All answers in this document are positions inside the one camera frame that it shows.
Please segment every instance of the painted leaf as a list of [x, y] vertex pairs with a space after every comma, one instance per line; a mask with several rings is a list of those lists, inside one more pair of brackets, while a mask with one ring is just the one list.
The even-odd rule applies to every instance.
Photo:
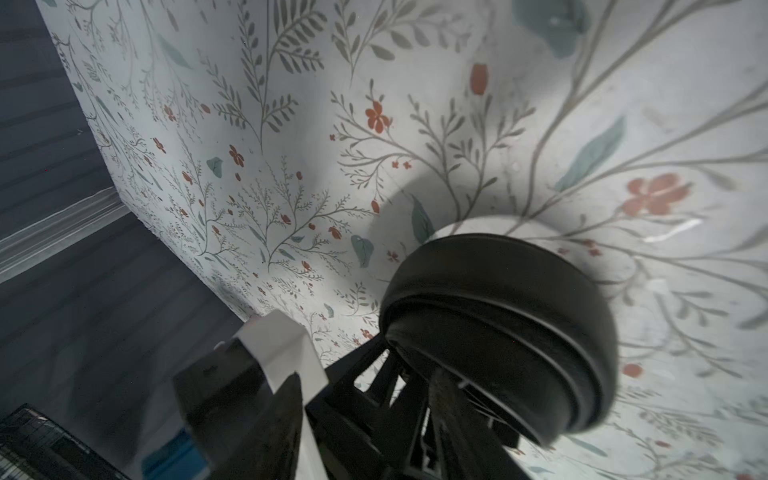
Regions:
[[155, 178], [155, 177], [154, 177], [152, 174], [149, 174], [149, 177], [150, 177], [150, 178], [152, 179], [152, 181], [154, 182], [154, 186], [155, 186], [155, 187], [157, 187], [157, 189], [158, 189], [159, 191], [163, 191], [163, 187], [161, 187], [161, 186], [160, 186], [160, 184], [157, 182], [157, 179], [156, 179], [156, 178]]
[[192, 67], [187, 63], [186, 60], [184, 60], [184, 56], [181, 54], [181, 52], [178, 51], [176, 47], [168, 43], [168, 40], [163, 38], [163, 35], [158, 33], [157, 40], [160, 42], [160, 46], [163, 48], [163, 51], [165, 51], [165, 54], [168, 56], [168, 58], [173, 60], [175, 64], [192, 70]]
[[258, 239], [259, 239], [259, 241], [260, 241], [261, 243], [264, 243], [264, 244], [266, 245], [266, 241], [264, 240], [264, 237], [262, 237], [261, 235], [259, 235], [259, 232], [255, 231], [255, 230], [253, 229], [253, 227], [248, 227], [248, 228], [250, 228], [250, 232], [251, 232], [251, 233], [252, 233], [252, 234], [253, 234], [253, 235], [254, 235], [256, 238], [258, 238]]
[[413, 45], [411, 44], [411, 41], [407, 39], [402, 33], [398, 33], [397, 31], [392, 30], [392, 41], [395, 42], [395, 45], [397, 45], [400, 48], [404, 48], [406, 50], [410, 50], [413, 48]]
[[221, 258], [219, 258], [218, 256], [215, 256], [214, 258], [215, 258], [215, 259], [216, 259], [216, 260], [217, 260], [219, 263], [221, 263], [221, 266], [223, 266], [223, 267], [224, 267], [224, 268], [226, 268], [227, 270], [229, 270], [229, 269], [230, 269], [230, 268], [229, 268], [229, 266], [228, 266], [226, 263], [224, 263], [224, 262], [222, 262], [222, 261], [221, 261]]
[[195, 233], [197, 233], [201, 240], [205, 240], [205, 236], [197, 229], [197, 227], [193, 225], [192, 228], [194, 228]]
[[357, 253], [357, 260], [360, 260], [360, 268], [366, 268], [371, 261], [373, 254], [373, 243], [360, 235], [352, 235], [352, 248]]
[[582, 0], [515, 0], [514, 13], [518, 22], [547, 43], [556, 58], [573, 55], [591, 23]]
[[394, 60], [395, 54], [390, 52], [384, 47], [379, 47], [378, 45], [371, 44], [371, 49], [373, 50], [373, 54], [382, 60]]
[[768, 225], [763, 225], [763, 228], [759, 229], [751, 237], [747, 238], [738, 247], [733, 248], [731, 251], [740, 252], [741, 250], [748, 250], [750, 248], [759, 247], [765, 242], [768, 242]]
[[282, 248], [278, 248], [277, 251], [280, 252], [280, 255], [282, 255], [283, 257], [290, 258], [291, 260], [295, 260], [295, 258], [293, 258], [293, 255], [291, 255], [290, 253], [286, 252]]
[[170, 13], [170, 10], [168, 10], [168, 21], [175, 31], [179, 31], [179, 24], [176, 23], [176, 17], [174, 17], [174, 14]]
[[597, 170], [618, 150], [624, 139], [626, 121], [619, 117], [606, 131], [593, 138], [576, 155], [565, 175], [554, 185], [558, 192], [567, 190]]
[[223, 160], [221, 160], [219, 157], [213, 157], [210, 160], [206, 160], [205, 163], [208, 165], [208, 168], [210, 168], [210, 171], [212, 171], [214, 175], [221, 178], [221, 164], [224, 163]]
[[432, 221], [429, 215], [424, 211], [419, 199], [413, 197], [413, 212], [411, 212], [411, 226], [413, 227], [413, 236], [419, 243], [424, 243], [435, 233]]
[[416, 25], [413, 25], [413, 38], [415, 38], [416, 43], [422, 47], [428, 47], [430, 45], [429, 38], [427, 38], [427, 36], [424, 35], [424, 31]]
[[96, 103], [98, 103], [98, 104], [99, 104], [99, 106], [100, 106], [102, 109], [104, 109], [104, 111], [105, 111], [105, 112], [107, 112], [107, 115], [109, 115], [109, 118], [111, 118], [113, 121], [117, 121], [117, 120], [115, 120], [115, 119], [114, 119], [114, 117], [112, 116], [112, 112], [110, 112], [110, 111], [109, 111], [109, 108], [107, 108], [107, 105], [105, 105], [105, 104], [104, 104], [104, 102], [103, 102], [103, 101], [101, 101], [101, 99], [100, 99], [98, 96], [96, 97]]
[[607, 457], [608, 454], [600, 450], [598, 447], [592, 445], [591, 443], [586, 443], [584, 440], [575, 439], [573, 437], [567, 436], [566, 438], [568, 440], [571, 440], [574, 444], [577, 446], [582, 447], [584, 450], [588, 450], [589, 452], [594, 453], [595, 455], [599, 455], [601, 457]]
[[710, 170], [709, 168], [704, 167], [698, 167], [697, 170], [707, 175], [707, 178], [710, 182], [712, 182], [712, 185], [720, 188], [721, 190], [732, 192], [737, 188], [736, 181], [727, 175], [723, 175], [720, 172], [716, 172], [715, 170]]
[[139, 170], [136, 170], [136, 175], [138, 175], [140, 179], [144, 180], [148, 184], [152, 184], [152, 182], [150, 182], [148, 178], [146, 178], [144, 175], [142, 175]]
[[763, 326], [768, 323], [768, 310], [763, 310], [756, 316], [750, 318], [739, 324], [739, 328], [742, 330], [752, 330], [759, 326]]

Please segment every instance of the blue-green leaf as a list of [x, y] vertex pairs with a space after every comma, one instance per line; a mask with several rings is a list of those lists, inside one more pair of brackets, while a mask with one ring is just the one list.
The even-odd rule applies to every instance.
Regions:
[[222, 262], [222, 261], [221, 261], [221, 258], [219, 258], [218, 256], [216, 256], [216, 257], [214, 257], [214, 258], [215, 258], [215, 259], [216, 259], [216, 260], [217, 260], [219, 263], [221, 263], [221, 266], [223, 266], [223, 267], [224, 267], [224, 268], [226, 268], [227, 270], [229, 270], [229, 269], [230, 269], [230, 268], [227, 266], [227, 264], [226, 264], [226, 263], [224, 263], [224, 262]]
[[152, 182], [150, 182], [148, 178], [146, 178], [144, 175], [142, 175], [139, 170], [136, 170], [136, 175], [141, 177], [141, 179], [144, 180], [145, 182], [147, 182], [148, 184], [152, 184]]
[[157, 40], [160, 42], [160, 46], [165, 51], [165, 54], [168, 55], [168, 58], [174, 61], [177, 65], [180, 65], [181, 67], [189, 68], [190, 70], [192, 67], [187, 63], [186, 60], [184, 60], [184, 56], [182, 56], [181, 52], [176, 49], [173, 45], [168, 43], [168, 40], [163, 38], [163, 35], [157, 34]]
[[280, 255], [282, 255], [283, 257], [290, 258], [291, 260], [295, 260], [295, 258], [293, 258], [293, 255], [291, 255], [290, 253], [286, 252], [282, 248], [278, 248], [277, 251], [280, 252]]
[[200, 231], [197, 229], [197, 227], [195, 227], [193, 225], [192, 228], [194, 228], [195, 233], [197, 233], [197, 235], [200, 237], [201, 240], [205, 240], [205, 237], [203, 236], [202, 233], [200, 233]]
[[576, 155], [565, 175], [554, 185], [558, 192], [567, 190], [597, 170], [618, 150], [624, 139], [626, 121], [619, 117], [606, 131], [593, 138]]
[[154, 182], [154, 186], [157, 187], [159, 191], [163, 191], [163, 187], [160, 186], [160, 184], [157, 182], [157, 179], [152, 174], [149, 174], [149, 176]]
[[98, 103], [101, 106], [101, 108], [103, 108], [104, 111], [107, 112], [107, 115], [109, 115], [109, 118], [111, 118], [113, 121], [117, 121], [112, 116], [112, 112], [109, 111], [109, 108], [107, 108], [107, 105], [105, 105], [104, 102], [101, 101], [101, 99], [98, 96], [96, 96], [96, 103]]
[[253, 227], [252, 227], [252, 226], [250, 226], [250, 225], [248, 226], [248, 228], [250, 228], [250, 232], [251, 232], [251, 233], [252, 233], [254, 236], [256, 236], [256, 238], [258, 238], [258, 239], [259, 239], [259, 241], [260, 241], [261, 243], [263, 243], [264, 245], [266, 245], [266, 241], [264, 240], [264, 237], [262, 237], [261, 235], [259, 235], [259, 232], [255, 231], [255, 230], [253, 229]]
[[413, 227], [413, 236], [416, 241], [424, 243], [435, 233], [432, 221], [429, 215], [424, 211], [421, 202], [415, 196], [413, 197], [413, 212], [411, 212], [411, 226]]
[[360, 260], [360, 268], [366, 268], [368, 262], [371, 261], [371, 254], [373, 254], [371, 240], [362, 238], [360, 235], [352, 235], [352, 248], [357, 253], [357, 260]]
[[205, 163], [208, 165], [208, 168], [210, 168], [210, 171], [212, 171], [214, 175], [221, 178], [221, 164], [224, 163], [223, 160], [221, 160], [219, 157], [213, 157], [210, 160], [206, 160]]
[[556, 58], [576, 52], [579, 38], [590, 28], [582, 0], [515, 0], [515, 17], [552, 50]]
[[591, 443], [586, 443], [583, 440], [575, 439], [575, 438], [573, 438], [571, 436], [568, 436], [568, 435], [566, 435], [565, 438], [567, 438], [568, 440], [571, 440], [574, 444], [582, 447], [584, 450], [588, 450], [588, 451], [594, 453], [595, 455], [599, 455], [601, 457], [607, 457], [608, 456], [607, 453], [603, 452], [602, 450], [600, 450], [598, 447], [592, 445]]

